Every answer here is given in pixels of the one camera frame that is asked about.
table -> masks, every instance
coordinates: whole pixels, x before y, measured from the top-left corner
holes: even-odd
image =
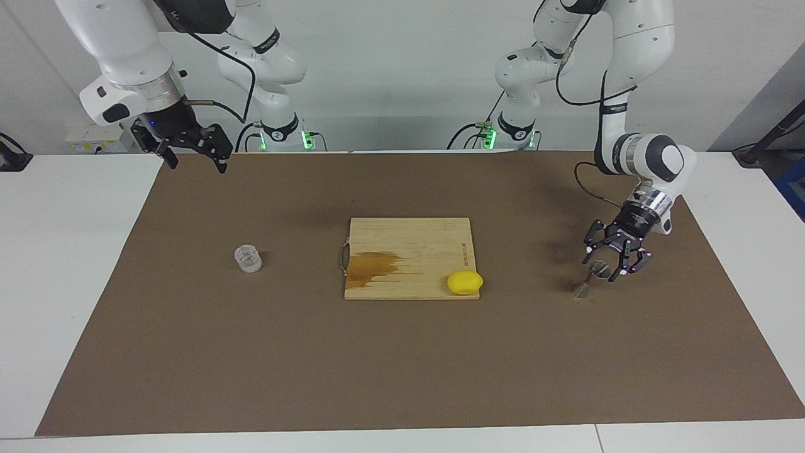
[[[161,160],[38,156],[0,177],[0,450],[805,451],[805,420],[35,438]],[[700,155],[685,198],[800,398],[805,224],[759,170]]]

brown mat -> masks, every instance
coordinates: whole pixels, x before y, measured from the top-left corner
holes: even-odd
[[[236,156],[222,177],[182,156],[37,435],[805,417],[684,202],[637,276],[572,300],[583,234],[616,214],[576,187],[583,158]],[[470,217],[480,301],[344,301],[352,217]],[[235,264],[243,243],[260,272]]]

yellow lemon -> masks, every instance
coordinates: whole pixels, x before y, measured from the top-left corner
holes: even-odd
[[[459,296],[477,293],[483,284],[484,279],[481,278],[481,274],[475,271],[454,272],[448,277],[448,289]]]

brown stain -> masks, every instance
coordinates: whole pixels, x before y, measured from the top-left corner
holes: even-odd
[[[403,258],[390,251],[365,251],[349,257],[346,289],[365,288],[374,279],[399,270]]]

green light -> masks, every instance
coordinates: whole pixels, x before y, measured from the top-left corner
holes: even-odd
[[[495,148],[495,139],[497,138],[497,131],[494,129],[489,129],[489,132],[486,134],[486,139],[484,140],[484,148],[486,149],[493,149]]]
[[[315,147],[315,144],[313,143],[313,139],[305,131],[302,131],[302,143],[304,144],[305,150],[313,149]]]

